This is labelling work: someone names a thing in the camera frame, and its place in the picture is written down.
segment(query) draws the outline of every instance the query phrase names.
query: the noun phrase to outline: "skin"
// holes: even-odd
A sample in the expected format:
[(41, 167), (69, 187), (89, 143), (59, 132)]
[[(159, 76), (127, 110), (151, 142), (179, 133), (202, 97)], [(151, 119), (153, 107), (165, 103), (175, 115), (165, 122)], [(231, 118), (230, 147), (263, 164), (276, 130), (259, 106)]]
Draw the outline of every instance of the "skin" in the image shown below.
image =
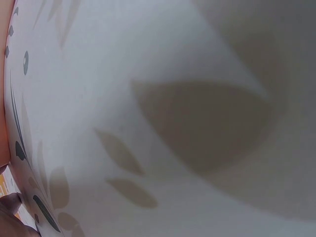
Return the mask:
[[(0, 174), (4, 172), (10, 161), (10, 151), (5, 127), (3, 103), (3, 68), (4, 51), (10, 17), (14, 0), (0, 1)], [(21, 206), (21, 199), (17, 193), (0, 197), (0, 237), (39, 237), (31, 227), (25, 226), (14, 215)]]

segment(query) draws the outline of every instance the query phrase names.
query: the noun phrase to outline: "leaf print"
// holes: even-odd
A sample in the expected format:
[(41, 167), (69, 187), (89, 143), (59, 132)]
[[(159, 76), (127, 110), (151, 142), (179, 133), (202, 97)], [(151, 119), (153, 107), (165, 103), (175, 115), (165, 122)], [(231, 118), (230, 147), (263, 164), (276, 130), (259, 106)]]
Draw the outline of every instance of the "leaf print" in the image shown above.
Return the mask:
[(78, 221), (72, 215), (65, 212), (58, 214), (58, 223), (67, 231), (71, 231), (79, 225)]
[(40, 141), (38, 144), (38, 165), (39, 165), (40, 179), (43, 184), (46, 195), (48, 195), (47, 175), (46, 175), (46, 169), (45, 169), (45, 163), (44, 163), (44, 157), (43, 157), (43, 142), (42, 141)]
[(23, 62), (24, 75), (26, 75), (26, 73), (28, 72), (28, 68), (29, 68), (29, 52), (26, 51), (24, 54), (24, 62)]
[(67, 206), (69, 202), (69, 185), (63, 167), (53, 170), (49, 180), (49, 190), (54, 209)]
[(20, 158), (20, 160), (26, 159), (24, 151), (18, 141), (15, 142), (15, 154)]
[(12, 37), (13, 33), (14, 33), (13, 27), (10, 26), (8, 35)]
[(17, 7), (15, 10), (14, 10), (14, 13), (13, 13), (13, 15), (14, 14), (17, 14), (17, 15), (19, 15), (19, 8)]
[(107, 182), (133, 204), (143, 208), (156, 208), (158, 203), (144, 189), (126, 179), (111, 179)]
[(28, 152), (26, 155), (28, 155), (28, 161), (30, 165), (32, 165), (32, 155), (33, 155), (33, 147), (32, 147), (32, 136), (31, 136), (31, 129), (30, 129), (30, 122), (28, 113), (26, 111), (25, 101), (24, 97), (22, 96), (22, 125), (23, 125), (23, 133), (25, 138), (25, 146), (26, 151)]
[(137, 159), (132, 155), (127, 146), (116, 136), (96, 130), (105, 150), (110, 158), (122, 169), (134, 173), (136, 175), (143, 175), (142, 170)]
[(9, 46), (7, 45), (7, 46), (5, 47), (5, 51), (4, 51), (5, 58), (8, 58), (9, 53), (10, 53), (10, 49), (9, 49)]
[(72, 237), (85, 237), (85, 234), (82, 231), (80, 226), (76, 226), (71, 236)]
[(49, 224), (58, 232), (60, 232), (56, 222), (54, 221), (53, 217), (51, 216), (51, 214), (49, 213), (49, 211), (47, 210), (47, 208), (45, 207), (45, 205), (43, 204), (43, 202), (41, 201), (41, 199), (34, 195), (33, 196), (33, 200), (36, 202), (36, 204), (39, 206), (41, 212), (43, 213), (44, 217), (46, 218), (46, 220), (49, 222)]
[(32, 177), (29, 178), (29, 184), (30, 184), (30, 186), (33, 189), (38, 189), (39, 190), (39, 187), (38, 187), (37, 183), (35, 182), (35, 180)]

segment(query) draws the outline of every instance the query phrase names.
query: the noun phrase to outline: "dark dot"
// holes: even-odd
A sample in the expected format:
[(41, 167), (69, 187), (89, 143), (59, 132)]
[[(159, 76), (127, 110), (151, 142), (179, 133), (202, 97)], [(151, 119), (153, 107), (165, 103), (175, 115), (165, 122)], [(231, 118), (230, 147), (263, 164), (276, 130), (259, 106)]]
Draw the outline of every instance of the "dark dot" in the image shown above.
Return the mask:
[(40, 223), (39, 216), (37, 214), (34, 214), (34, 219), (38, 224)]
[(6, 58), (8, 58), (9, 53), (10, 53), (9, 46), (6, 46), (5, 47), (5, 52), (4, 52)]
[(9, 29), (9, 35), (10, 35), (10, 36), (12, 36), (12, 35), (13, 35), (13, 33), (14, 33), (13, 27), (12, 27), (12, 26), (10, 26), (10, 29)]
[(24, 54), (24, 63), (23, 63), (24, 75), (26, 75), (26, 73), (28, 72), (28, 67), (29, 67), (29, 53), (28, 51), (26, 51)]
[(16, 13), (17, 15), (19, 15), (19, 8), (18, 8), (18, 7), (14, 10), (13, 15), (14, 15), (15, 13)]

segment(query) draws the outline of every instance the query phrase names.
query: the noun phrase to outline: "dark green leaf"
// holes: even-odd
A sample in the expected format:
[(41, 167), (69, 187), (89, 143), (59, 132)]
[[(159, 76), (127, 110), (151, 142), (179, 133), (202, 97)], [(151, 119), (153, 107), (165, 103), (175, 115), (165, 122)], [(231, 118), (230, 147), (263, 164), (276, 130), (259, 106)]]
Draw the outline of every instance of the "dark green leaf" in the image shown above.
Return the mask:
[(46, 218), (46, 220), (49, 222), (49, 224), (58, 232), (60, 232), (56, 222), (54, 221), (54, 219), (52, 218), (51, 214), (49, 213), (49, 211), (47, 210), (47, 208), (45, 207), (45, 205), (43, 204), (43, 202), (41, 201), (41, 199), (34, 195), (33, 196), (33, 200), (36, 202), (36, 204), (39, 206), (40, 210), (42, 211), (44, 217)]

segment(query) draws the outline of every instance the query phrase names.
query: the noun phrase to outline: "leaf pattern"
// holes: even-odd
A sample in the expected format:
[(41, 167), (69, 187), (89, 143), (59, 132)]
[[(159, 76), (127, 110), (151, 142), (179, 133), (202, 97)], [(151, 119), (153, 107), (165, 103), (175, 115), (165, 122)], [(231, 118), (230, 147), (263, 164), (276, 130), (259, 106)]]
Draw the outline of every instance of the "leaf pattern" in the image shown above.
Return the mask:
[(40, 179), (44, 186), (46, 195), (48, 195), (47, 175), (46, 175), (46, 169), (45, 169), (45, 163), (44, 163), (44, 157), (43, 157), (43, 142), (42, 141), (40, 141), (38, 144), (38, 165), (39, 165)]
[(132, 155), (127, 146), (116, 136), (96, 130), (105, 150), (110, 158), (122, 169), (134, 173), (136, 175), (143, 175), (142, 170), (137, 159)]
[(69, 202), (69, 185), (63, 167), (53, 170), (49, 180), (49, 190), (54, 209), (67, 206)]
[(25, 106), (24, 97), (22, 96), (22, 125), (23, 125), (23, 133), (24, 133), (24, 141), (27, 150), (27, 157), (30, 165), (32, 165), (32, 154), (33, 154), (33, 147), (32, 147), (32, 136), (31, 136), (31, 128), (28, 113)]
[(54, 221), (53, 217), (51, 216), (51, 214), (49, 213), (49, 211), (47, 210), (47, 208), (45, 207), (45, 205), (43, 204), (43, 202), (41, 201), (41, 199), (34, 195), (33, 196), (33, 200), (36, 202), (36, 204), (39, 206), (39, 209), (41, 210), (41, 212), (43, 213), (44, 217), (46, 218), (46, 220), (49, 222), (49, 224), (58, 232), (60, 232), (56, 222)]
[(15, 154), (20, 158), (20, 160), (25, 160), (26, 156), (24, 154), (24, 151), (18, 141), (15, 141)]
[(133, 204), (143, 208), (155, 208), (158, 203), (144, 189), (127, 179), (111, 179), (107, 182)]
[(79, 225), (78, 221), (72, 215), (65, 212), (58, 214), (58, 223), (67, 231), (71, 231)]
[(29, 184), (33, 189), (38, 189), (38, 190), (40, 189), (32, 177), (29, 178)]

